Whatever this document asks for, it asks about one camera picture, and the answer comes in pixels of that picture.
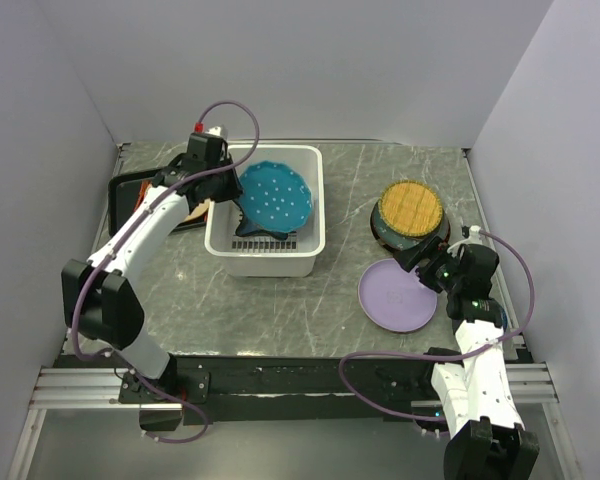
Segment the turquoise polka dot plate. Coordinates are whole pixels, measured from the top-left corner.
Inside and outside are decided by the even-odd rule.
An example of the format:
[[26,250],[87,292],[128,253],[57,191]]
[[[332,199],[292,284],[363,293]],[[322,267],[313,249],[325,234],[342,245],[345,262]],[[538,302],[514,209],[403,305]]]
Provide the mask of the turquoise polka dot plate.
[[312,192],[289,166],[272,161],[250,165],[240,176],[236,204],[243,219],[260,230],[287,234],[302,228],[313,210]]

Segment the blue star-shaped dish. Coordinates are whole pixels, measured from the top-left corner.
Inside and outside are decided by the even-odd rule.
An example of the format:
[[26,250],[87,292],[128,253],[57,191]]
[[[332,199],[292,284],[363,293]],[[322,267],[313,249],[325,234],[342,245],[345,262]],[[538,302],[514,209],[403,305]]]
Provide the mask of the blue star-shaped dish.
[[234,201],[240,213],[235,233],[239,237],[268,236],[276,240],[286,240],[294,231],[289,226],[289,217],[271,201],[251,200]]

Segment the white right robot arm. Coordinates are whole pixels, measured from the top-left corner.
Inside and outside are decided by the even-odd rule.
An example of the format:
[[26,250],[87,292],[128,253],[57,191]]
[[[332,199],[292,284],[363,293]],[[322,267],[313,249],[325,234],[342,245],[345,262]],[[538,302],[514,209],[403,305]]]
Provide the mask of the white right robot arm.
[[459,347],[457,354],[431,349],[435,363],[417,375],[419,390],[442,403],[450,435],[445,478],[529,478],[540,446],[524,427],[507,377],[500,341],[506,314],[491,296],[498,254],[474,230],[454,248],[432,237],[394,258],[425,287],[446,295]]

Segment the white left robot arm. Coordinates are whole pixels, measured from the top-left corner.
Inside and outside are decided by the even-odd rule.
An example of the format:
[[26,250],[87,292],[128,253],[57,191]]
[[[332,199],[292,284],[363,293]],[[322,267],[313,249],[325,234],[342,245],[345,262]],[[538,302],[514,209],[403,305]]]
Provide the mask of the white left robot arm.
[[206,200],[240,194],[220,127],[198,126],[186,150],[156,171],[141,202],[108,243],[61,272],[65,321],[71,341],[101,341],[143,377],[143,390],[164,402],[179,392],[176,358],[148,333],[134,286],[146,263],[172,231]]

